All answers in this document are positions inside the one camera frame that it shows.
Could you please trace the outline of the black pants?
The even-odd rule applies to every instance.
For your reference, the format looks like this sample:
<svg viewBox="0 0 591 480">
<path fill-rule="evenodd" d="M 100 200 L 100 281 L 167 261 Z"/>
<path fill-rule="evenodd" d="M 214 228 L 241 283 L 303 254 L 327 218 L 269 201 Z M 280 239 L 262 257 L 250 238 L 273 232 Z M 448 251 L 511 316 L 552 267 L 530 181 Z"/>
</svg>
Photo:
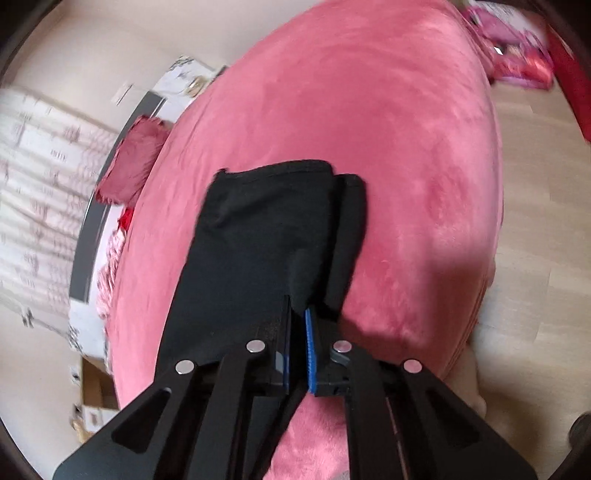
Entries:
<svg viewBox="0 0 591 480">
<path fill-rule="evenodd" d="M 273 420 L 270 403 L 254 400 L 245 478 L 266 474 L 291 418 L 308 393 L 304 313 L 335 323 L 358 258 L 367 223 L 363 180 L 338 174 L 325 161 L 290 161 L 246 172 L 218 172 L 195 225 L 160 341 L 156 370 L 182 359 L 221 361 L 256 337 L 290 301 L 290 374 L 293 392 Z"/>
</svg>

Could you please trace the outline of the pink floral clothing pile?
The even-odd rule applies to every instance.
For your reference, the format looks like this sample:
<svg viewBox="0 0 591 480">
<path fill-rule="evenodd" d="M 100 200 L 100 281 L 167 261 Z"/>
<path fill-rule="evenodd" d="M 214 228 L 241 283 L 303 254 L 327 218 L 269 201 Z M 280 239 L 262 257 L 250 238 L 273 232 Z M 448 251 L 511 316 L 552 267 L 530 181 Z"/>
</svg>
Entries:
<svg viewBox="0 0 591 480">
<path fill-rule="evenodd" d="M 96 311 L 104 322 L 110 316 L 116 274 L 125 240 L 126 232 L 120 228 L 110 234 L 106 247 L 106 261 L 98 271 Z"/>
</svg>

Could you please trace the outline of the cardboard box on floor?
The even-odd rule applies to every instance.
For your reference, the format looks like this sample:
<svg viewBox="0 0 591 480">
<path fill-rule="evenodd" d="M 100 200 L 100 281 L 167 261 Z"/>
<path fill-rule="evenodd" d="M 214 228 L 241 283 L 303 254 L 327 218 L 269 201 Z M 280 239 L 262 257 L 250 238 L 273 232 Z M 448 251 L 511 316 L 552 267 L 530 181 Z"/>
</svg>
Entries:
<svg viewBox="0 0 591 480">
<path fill-rule="evenodd" d="M 69 423 L 83 444 L 118 413 L 119 405 L 113 379 L 100 361 L 82 356 L 71 378 L 79 387 L 79 400 L 72 406 Z"/>
</svg>

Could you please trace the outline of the small red cloth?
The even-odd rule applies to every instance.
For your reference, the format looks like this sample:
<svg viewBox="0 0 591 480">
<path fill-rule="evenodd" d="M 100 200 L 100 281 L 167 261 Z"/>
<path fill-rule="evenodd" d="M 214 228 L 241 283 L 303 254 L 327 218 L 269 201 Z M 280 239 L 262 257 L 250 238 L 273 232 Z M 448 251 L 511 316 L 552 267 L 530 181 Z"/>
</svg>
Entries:
<svg viewBox="0 0 591 480">
<path fill-rule="evenodd" d="M 117 225 L 118 229 L 123 233 L 126 233 L 129 230 L 132 217 L 133 217 L 134 209 L 130 207 L 125 207 L 122 210 L 121 215 L 118 218 Z"/>
</svg>

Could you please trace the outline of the dark red ruffled pillow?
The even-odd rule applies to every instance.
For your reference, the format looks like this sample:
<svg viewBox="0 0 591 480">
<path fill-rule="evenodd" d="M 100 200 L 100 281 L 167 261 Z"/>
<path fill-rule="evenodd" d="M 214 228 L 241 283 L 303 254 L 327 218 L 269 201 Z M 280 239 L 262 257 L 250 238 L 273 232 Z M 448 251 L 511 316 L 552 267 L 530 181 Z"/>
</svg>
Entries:
<svg viewBox="0 0 591 480">
<path fill-rule="evenodd" d="M 139 116 L 116 147 L 95 199 L 106 205 L 134 207 L 170 130 L 170 124 L 158 117 Z"/>
</svg>

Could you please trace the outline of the patterned white pink curtain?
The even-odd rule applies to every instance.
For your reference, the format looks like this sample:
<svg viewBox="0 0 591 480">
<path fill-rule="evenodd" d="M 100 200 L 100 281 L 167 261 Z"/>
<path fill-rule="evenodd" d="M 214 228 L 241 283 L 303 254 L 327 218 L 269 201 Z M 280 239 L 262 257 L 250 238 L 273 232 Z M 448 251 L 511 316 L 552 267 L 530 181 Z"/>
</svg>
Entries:
<svg viewBox="0 0 591 480">
<path fill-rule="evenodd" d="M 1 90 L 1 296 L 64 317 L 89 200 L 116 133 L 13 86 Z"/>
</svg>

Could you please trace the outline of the pink velvet bed cover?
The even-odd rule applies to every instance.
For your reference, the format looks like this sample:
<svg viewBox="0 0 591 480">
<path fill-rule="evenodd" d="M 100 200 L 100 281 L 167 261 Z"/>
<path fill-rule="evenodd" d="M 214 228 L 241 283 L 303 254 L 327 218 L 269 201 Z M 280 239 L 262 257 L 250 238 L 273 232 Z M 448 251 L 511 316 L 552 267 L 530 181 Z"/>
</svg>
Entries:
<svg viewBox="0 0 591 480">
<path fill-rule="evenodd" d="M 268 35 L 180 116 L 144 184 L 106 324 L 118 402 L 156 355 L 219 170 L 318 159 L 366 183 L 342 330 L 445 377 L 494 276 L 502 153 L 490 85 L 447 1 L 326 1 Z"/>
</svg>

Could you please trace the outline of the grey and white headboard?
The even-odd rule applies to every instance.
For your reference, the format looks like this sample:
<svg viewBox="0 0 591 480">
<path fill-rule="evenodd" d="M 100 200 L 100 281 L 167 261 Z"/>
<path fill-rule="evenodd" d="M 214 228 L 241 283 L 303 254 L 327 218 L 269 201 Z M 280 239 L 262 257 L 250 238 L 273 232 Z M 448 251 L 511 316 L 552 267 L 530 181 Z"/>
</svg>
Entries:
<svg viewBox="0 0 591 480">
<path fill-rule="evenodd" d="M 69 286 L 68 322 L 72 348 L 82 356 L 106 361 L 106 338 L 102 319 L 96 313 L 97 273 L 116 221 L 109 205 L 94 196 L 88 201 L 79 231 Z"/>
</svg>

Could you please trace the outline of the right white nightstand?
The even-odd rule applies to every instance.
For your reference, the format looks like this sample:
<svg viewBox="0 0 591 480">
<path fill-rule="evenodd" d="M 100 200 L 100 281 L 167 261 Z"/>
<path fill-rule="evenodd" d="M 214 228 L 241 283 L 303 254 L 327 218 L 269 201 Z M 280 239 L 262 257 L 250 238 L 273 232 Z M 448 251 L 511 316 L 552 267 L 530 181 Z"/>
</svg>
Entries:
<svg viewBox="0 0 591 480">
<path fill-rule="evenodd" d="M 162 98 L 155 115 L 175 123 L 226 68 L 226 65 L 211 68 L 188 56 L 177 58 L 152 88 L 152 92 Z"/>
</svg>

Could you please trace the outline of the pink packaged item on floor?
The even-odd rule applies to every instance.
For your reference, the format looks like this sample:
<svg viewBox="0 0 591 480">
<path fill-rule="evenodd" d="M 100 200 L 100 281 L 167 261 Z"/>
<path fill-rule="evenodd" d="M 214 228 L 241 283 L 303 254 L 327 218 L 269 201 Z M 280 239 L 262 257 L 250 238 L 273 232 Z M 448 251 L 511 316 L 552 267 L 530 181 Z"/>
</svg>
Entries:
<svg viewBox="0 0 591 480">
<path fill-rule="evenodd" d="M 461 13 L 491 59 L 494 81 L 552 88 L 554 65 L 541 15 L 492 1 L 465 1 Z"/>
</svg>

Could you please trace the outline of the white wall socket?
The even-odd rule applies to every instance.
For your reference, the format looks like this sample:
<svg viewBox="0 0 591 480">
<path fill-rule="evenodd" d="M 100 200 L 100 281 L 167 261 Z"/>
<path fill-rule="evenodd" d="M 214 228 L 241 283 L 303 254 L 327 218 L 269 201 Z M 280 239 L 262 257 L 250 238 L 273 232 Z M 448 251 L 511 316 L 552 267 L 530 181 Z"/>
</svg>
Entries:
<svg viewBox="0 0 591 480">
<path fill-rule="evenodd" d="M 132 88 L 132 83 L 124 83 L 121 87 L 117 89 L 116 93 L 111 98 L 111 102 L 114 105 L 120 105 L 125 96 L 131 91 Z"/>
</svg>

